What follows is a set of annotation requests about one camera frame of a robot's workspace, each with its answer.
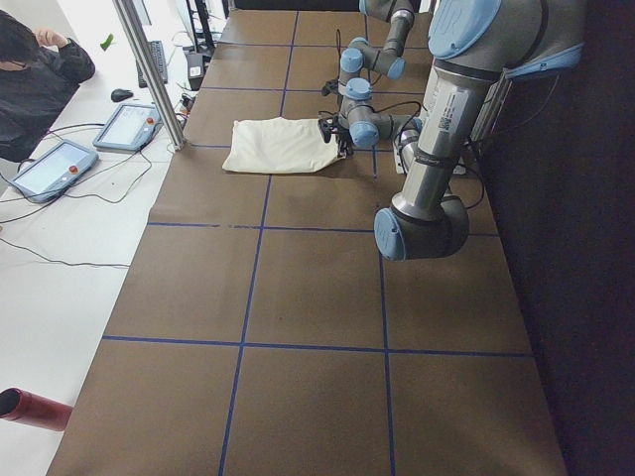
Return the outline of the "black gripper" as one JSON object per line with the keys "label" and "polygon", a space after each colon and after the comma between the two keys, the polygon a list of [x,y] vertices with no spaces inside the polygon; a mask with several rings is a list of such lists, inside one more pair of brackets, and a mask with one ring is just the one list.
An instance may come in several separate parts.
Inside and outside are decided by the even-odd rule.
{"label": "black gripper", "polygon": [[348,130],[341,129],[337,132],[337,149],[338,156],[342,159],[353,156],[354,144]]}

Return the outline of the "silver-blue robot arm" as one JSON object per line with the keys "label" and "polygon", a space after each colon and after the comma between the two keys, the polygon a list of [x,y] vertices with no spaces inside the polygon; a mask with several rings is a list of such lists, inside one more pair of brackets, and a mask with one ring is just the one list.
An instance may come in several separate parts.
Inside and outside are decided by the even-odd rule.
{"label": "silver-blue robot arm", "polygon": [[444,1],[428,31],[432,69],[414,116],[378,112],[362,70],[400,77],[415,13],[407,1],[363,1],[360,11],[387,22],[381,49],[362,38],[340,57],[336,124],[345,145],[392,142],[406,180],[374,219],[381,254],[405,261],[447,257],[465,242],[468,215],[448,188],[490,87],[502,78],[546,75],[578,64],[586,5],[582,1]]}
{"label": "silver-blue robot arm", "polygon": [[366,17],[389,25],[381,48],[373,47],[363,37],[353,39],[339,56],[337,94],[344,95],[347,83],[361,75],[363,69],[374,71],[389,79],[399,79],[405,69],[403,59],[406,40],[415,22],[413,5],[407,0],[360,0],[359,11]]}

